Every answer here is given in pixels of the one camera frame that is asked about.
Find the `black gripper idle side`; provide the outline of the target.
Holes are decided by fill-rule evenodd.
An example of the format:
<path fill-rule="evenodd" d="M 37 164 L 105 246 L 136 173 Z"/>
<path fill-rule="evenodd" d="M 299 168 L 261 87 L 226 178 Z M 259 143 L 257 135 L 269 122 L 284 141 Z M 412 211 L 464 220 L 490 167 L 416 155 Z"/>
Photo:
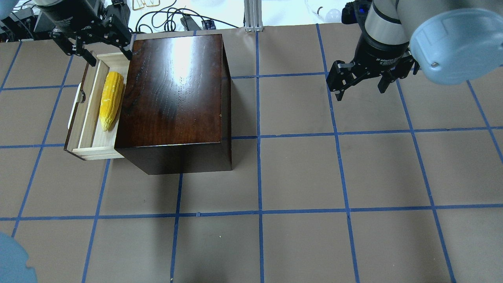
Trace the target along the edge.
<path fill-rule="evenodd" d="M 354 59 L 348 63 L 334 61 L 326 79 L 327 86 L 341 101 L 346 89 L 361 82 L 363 75 L 381 74 L 378 89 L 385 93 L 397 79 L 404 79 L 410 70 L 416 75 L 419 63 L 413 58 L 409 43 L 384 44 L 363 33 L 357 44 Z"/>

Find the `black gripper corn side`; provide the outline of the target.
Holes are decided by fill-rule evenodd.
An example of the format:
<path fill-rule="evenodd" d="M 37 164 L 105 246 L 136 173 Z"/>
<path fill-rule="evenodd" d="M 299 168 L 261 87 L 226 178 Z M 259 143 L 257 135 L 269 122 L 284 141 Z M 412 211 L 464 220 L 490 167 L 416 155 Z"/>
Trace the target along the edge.
<path fill-rule="evenodd" d="M 50 34 L 52 40 L 63 47 L 67 55 L 82 57 L 90 66 L 96 66 L 95 57 L 84 47 L 86 44 L 103 42 L 115 46 L 129 61 L 132 52 L 127 47 L 131 43 L 131 32 L 128 30 L 129 12 L 99 11 L 93 14 L 83 12 L 51 13 L 50 19 L 56 25 Z"/>

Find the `grey robot arm with corn side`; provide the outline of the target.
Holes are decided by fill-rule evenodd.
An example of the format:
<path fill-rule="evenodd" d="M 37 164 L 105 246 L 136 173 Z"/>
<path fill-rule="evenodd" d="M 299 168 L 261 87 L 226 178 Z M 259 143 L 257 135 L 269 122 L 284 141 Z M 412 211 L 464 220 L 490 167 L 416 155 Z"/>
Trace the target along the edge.
<path fill-rule="evenodd" d="M 102 0 L 35 0 L 36 7 L 54 23 L 52 40 L 67 55 L 81 56 L 96 65 L 85 45 L 102 42 L 118 47 L 131 60 L 132 34 L 128 28 L 130 9 L 124 0 L 112 0 L 104 7 Z"/>

